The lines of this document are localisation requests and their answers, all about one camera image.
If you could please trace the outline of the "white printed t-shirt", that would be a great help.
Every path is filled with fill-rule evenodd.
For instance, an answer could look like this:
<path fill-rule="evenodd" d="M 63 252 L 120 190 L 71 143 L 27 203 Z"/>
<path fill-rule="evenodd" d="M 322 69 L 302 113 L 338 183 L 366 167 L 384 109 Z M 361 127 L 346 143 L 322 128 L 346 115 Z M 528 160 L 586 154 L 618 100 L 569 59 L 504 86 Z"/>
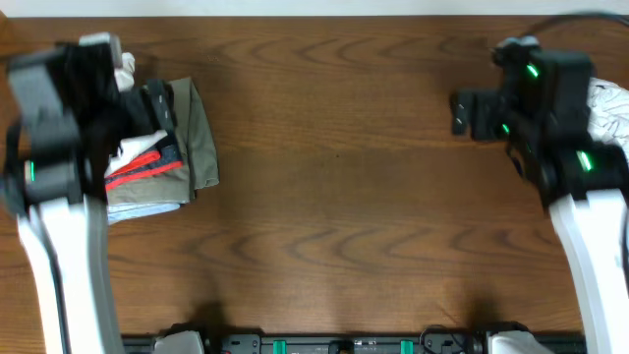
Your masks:
<path fill-rule="evenodd" d="M 135 84 L 134 73 L 136 70 L 136 59 L 129 52 L 121 55 L 122 66 L 114 71 L 117 87 L 120 92 L 130 91 Z M 108 168 L 104 176 L 109 177 L 118 170 L 130 164 L 143 152 L 153 147 L 167 136 L 164 130 L 158 130 L 153 134 L 128 138 L 121 141 L 120 146 L 114 156 L 109 159 Z"/>

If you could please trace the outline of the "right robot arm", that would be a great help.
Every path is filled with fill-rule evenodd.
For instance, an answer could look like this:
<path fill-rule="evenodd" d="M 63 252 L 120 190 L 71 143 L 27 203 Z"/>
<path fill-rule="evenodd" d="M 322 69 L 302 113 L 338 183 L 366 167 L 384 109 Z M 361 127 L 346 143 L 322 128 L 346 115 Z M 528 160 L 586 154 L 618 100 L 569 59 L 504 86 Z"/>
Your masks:
<path fill-rule="evenodd" d="M 504 142 L 533 184 L 567 257 L 590 353 L 628 350 L 628 163 L 595 140 L 588 104 L 594 65 L 581 52 L 511 37 L 492 51 L 495 89 L 450 97 L 451 129 L 477 142 Z"/>

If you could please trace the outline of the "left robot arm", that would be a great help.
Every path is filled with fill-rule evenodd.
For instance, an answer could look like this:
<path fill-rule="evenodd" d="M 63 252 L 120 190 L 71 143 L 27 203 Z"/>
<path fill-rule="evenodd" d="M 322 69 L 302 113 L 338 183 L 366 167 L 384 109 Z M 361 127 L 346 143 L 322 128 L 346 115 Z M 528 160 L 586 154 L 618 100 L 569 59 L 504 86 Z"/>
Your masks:
<path fill-rule="evenodd" d="M 83 36 L 12 58 L 20 108 L 6 136 L 1 198 L 16 217 L 35 280 L 49 353 L 124 349 L 107 261 L 105 173 L 128 138 L 172 135 L 172 88 L 123 90 L 119 38 Z"/>

